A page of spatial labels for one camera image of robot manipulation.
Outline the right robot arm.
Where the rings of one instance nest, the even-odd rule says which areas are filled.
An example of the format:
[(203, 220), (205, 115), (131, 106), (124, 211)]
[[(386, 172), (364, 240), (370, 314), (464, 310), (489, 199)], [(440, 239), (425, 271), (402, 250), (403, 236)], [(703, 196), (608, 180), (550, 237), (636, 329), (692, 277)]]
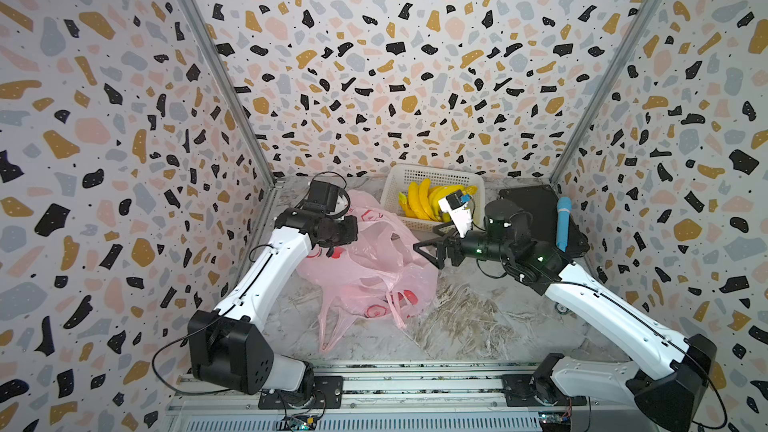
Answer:
[(530, 379), (536, 400), (556, 405), (571, 397), (635, 407), (666, 431), (687, 431), (705, 393), (712, 389), (715, 344), (701, 334), (685, 336), (631, 307), (554, 244), (535, 239), (532, 215), (507, 199), (485, 207), (484, 224), (473, 226), (466, 201), (441, 200), (449, 232), (413, 249), (437, 268), (465, 259), (497, 262), (506, 277), (577, 314), (618, 346), (626, 362), (584, 361), (550, 353)]

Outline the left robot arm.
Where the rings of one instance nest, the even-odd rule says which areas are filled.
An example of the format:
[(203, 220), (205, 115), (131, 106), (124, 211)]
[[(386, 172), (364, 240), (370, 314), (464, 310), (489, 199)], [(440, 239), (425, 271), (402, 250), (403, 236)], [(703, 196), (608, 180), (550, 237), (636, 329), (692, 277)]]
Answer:
[(280, 213), (269, 239), (254, 247), (257, 258), (234, 289), (211, 311), (190, 318), (183, 340), (191, 372), (218, 391), (255, 395), (291, 393), (300, 403), (313, 395), (311, 364), (273, 351), (262, 330), (275, 301), (311, 252), (333, 253), (357, 239), (356, 217), (345, 183), (313, 179), (303, 198)]

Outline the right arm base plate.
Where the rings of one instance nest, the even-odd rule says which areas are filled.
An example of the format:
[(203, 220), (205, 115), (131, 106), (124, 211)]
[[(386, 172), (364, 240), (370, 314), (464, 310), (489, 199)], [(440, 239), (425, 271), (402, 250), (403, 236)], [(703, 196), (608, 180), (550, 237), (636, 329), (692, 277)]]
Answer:
[(536, 378), (533, 373), (505, 374), (501, 376), (501, 382), (507, 407), (587, 405), (585, 397), (566, 396), (549, 379)]

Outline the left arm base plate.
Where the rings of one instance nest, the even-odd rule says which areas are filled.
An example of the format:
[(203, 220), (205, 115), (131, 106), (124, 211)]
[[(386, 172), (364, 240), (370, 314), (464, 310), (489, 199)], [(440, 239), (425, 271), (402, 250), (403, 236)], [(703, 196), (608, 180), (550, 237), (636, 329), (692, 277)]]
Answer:
[(259, 410), (298, 412), (305, 409), (335, 410), (341, 407), (344, 378), (340, 375), (314, 377), (297, 391), (264, 392)]

